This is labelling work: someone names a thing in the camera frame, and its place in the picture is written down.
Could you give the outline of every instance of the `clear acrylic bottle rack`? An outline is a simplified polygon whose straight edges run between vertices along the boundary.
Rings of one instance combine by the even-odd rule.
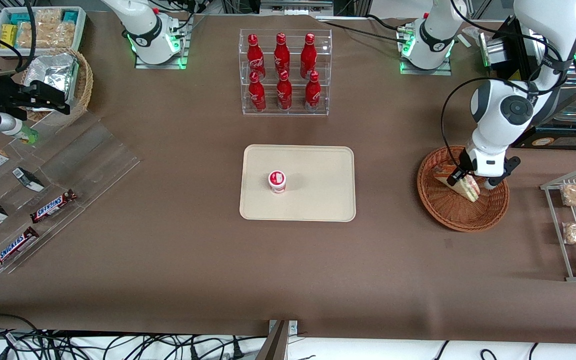
[[[279,76],[275,70],[275,46],[277,34],[286,35],[286,45],[290,50],[290,82],[292,84],[292,107],[281,110],[277,106],[277,83]],[[317,64],[321,85],[320,101],[317,111],[308,112],[304,107],[307,79],[300,76],[301,55],[306,34],[315,35]],[[248,87],[250,84],[248,62],[248,36],[255,34],[259,47],[263,51],[265,78],[261,81],[265,92],[265,110],[257,112],[252,102]],[[239,78],[241,81],[241,109],[245,115],[254,116],[327,116],[330,112],[330,78],[332,75],[332,30],[282,30],[282,29],[242,29],[239,32]]]
[[[5,262],[1,273],[13,272],[139,164],[93,112],[86,111],[71,125],[62,125],[62,119],[62,114],[53,111],[32,125],[39,132],[36,143],[14,140],[2,148],[9,159],[0,166],[0,204],[8,217],[0,221],[0,252],[29,226],[39,237]],[[36,192],[23,186],[12,173],[16,167],[33,173],[44,189]],[[68,189],[77,195],[76,200],[32,223],[30,214]]]

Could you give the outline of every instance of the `wicker basket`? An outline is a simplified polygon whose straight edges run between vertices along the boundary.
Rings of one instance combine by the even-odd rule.
[[[462,150],[464,146],[450,147],[455,158],[459,158]],[[506,181],[488,190],[483,186],[484,178],[476,178],[481,194],[477,201],[471,202],[434,178],[434,168],[448,163],[452,163],[448,150],[438,148],[423,159],[416,174],[419,198],[430,215],[448,228],[466,233],[488,230],[499,223],[510,200]]]
[[[79,63],[79,69],[77,72],[77,84],[75,85],[75,105],[71,107],[70,114],[59,114],[58,116],[51,116],[50,121],[45,121],[46,125],[53,126],[66,126],[73,123],[75,120],[80,118],[86,110],[88,109],[88,104],[90,102],[90,96],[92,95],[92,69],[86,61],[86,58],[78,51],[72,50],[71,48],[55,48],[50,51],[50,55],[59,55],[63,53],[68,53],[77,58]],[[22,83],[26,79],[28,70],[23,72]],[[51,114],[50,111],[30,111],[26,110],[28,114],[28,119],[38,122]]]

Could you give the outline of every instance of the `brown paper tablecloth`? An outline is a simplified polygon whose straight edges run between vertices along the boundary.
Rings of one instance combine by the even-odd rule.
[[[393,35],[375,22],[344,24]],[[563,281],[538,189],[576,170],[576,152],[510,150],[522,159],[510,208],[486,232],[448,230],[418,199],[416,171],[442,146],[446,96],[483,72],[476,46],[455,46],[453,76],[400,75],[391,41],[333,28],[329,117],[242,115],[239,29],[328,27],[308,16],[210,16],[192,32],[186,70],[135,70],[119,19],[90,13],[89,108],[142,162],[0,274],[0,312],[41,329],[261,335],[268,319],[298,319],[314,337],[576,343],[576,283]],[[454,144],[474,129],[474,87],[448,106]],[[356,218],[243,219],[250,144],[351,148]]]

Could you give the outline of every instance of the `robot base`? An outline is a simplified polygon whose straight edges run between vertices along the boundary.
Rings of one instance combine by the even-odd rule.
[[[397,39],[403,39],[408,41],[410,39],[410,35],[415,33],[414,23],[410,22],[403,26],[398,27],[397,31]],[[403,43],[397,43],[397,49],[401,54],[404,48]],[[451,64],[450,64],[450,57],[446,58],[446,60],[439,65],[438,68],[434,68],[432,70],[426,70],[423,68],[418,68],[414,66],[409,59],[405,56],[400,55],[399,57],[399,72],[403,75],[440,75],[440,76],[450,76],[453,74]]]
[[[181,39],[179,39],[179,50],[176,54],[172,55],[170,59],[164,61],[160,64],[149,64],[144,62],[139,56],[135,57],[134,68],[135,69],[165,69],[165,70],[184,70],[186,68],[186,63],[188,63],[188,52],[190,50],[190,34],[189,32],[193,28],[193,22],[195,18],[190,18],[190,21],[186,23],[181,29],[179,29],[178,33],[180,35],[185,35]],[[174,27],[178,27],[179,21],[178,19],[174,18]]]

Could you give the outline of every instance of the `red bottle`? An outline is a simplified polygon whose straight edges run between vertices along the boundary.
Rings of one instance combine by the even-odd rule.
[[[321,92],[320,73],[313,71],[310,73],[310,81],[306,84],[306,101],[304,106],[308,112],[313,113],[317,111],[317,106],[320,104]]]
[[[259,75],[259,80],[266,77],[266,68],[264,67],[264,52],[259,47],[257,35],[248,35],[248,64],[252,73]]]
[[[277,70],[277,74],[281,74],[285,70],[290,75],[290,50],[286,46],[286,34],[283,32],[277,34],[277,46],[274,48],[274,68]]]
[[[256,72],[250,73],[248,92],[250,93],[253,110],[258,113],[264,111],[266,109],[266,93],[264,92],[264,85],[259,82],[259,75]]]
[[[299,71],[303,79],[308,79],[311,71],[317,64],[317,49],[315,48],[315,35],[310,32],[306,34],[306,44],[301,50],[301,70]]]
[[[277,107],[281,110],[288,110],[293,105],[293,84],[288,80],[288,71],[282,70],[279,73],[277,83]]]

